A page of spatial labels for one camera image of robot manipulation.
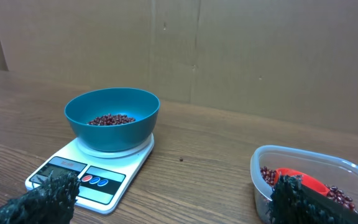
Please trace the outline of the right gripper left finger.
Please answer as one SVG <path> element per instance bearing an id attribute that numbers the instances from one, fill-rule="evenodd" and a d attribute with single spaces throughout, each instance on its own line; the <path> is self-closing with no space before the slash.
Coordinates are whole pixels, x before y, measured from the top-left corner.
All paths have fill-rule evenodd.
<path id="1" fill-rule="evenodd" d="M 78 176 L 49 175 L 41 184 L 0 207 L 0 224 L 69 224 L 80 192 Z"/>

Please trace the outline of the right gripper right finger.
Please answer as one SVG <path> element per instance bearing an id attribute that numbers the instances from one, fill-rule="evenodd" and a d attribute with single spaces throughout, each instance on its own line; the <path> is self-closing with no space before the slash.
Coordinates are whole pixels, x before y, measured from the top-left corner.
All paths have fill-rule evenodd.
<path id="1" fill-rule="evenodd" d="M 301 183 L 299 177 L 279 177 L 268 204 L 272 224 L 358 224 L 353 212 Z"/>

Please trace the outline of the red measuring scoop blue handle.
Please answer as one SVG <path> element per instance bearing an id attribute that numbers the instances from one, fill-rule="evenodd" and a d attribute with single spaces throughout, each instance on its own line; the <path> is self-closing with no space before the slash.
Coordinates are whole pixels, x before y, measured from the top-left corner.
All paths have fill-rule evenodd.
<path id="1" fill-rule="evenodd" d="M 329 192 L 329 188 L 325 186 L 322 182 L 320 182 L 318 179 L 315 179 L 314 177 L 302 173 L 298 170 L 289 169 L 289 168 L 278 168 L 275 169 L 275 173 L 276 173 L 274 178 L 275 184 L 278 182 L 280 176 L 288 175 L 290 177 L 299 177 L 303 185 L 314 190 L 315 192 L 318 192 L 321 195 L 327 196 Z"/>

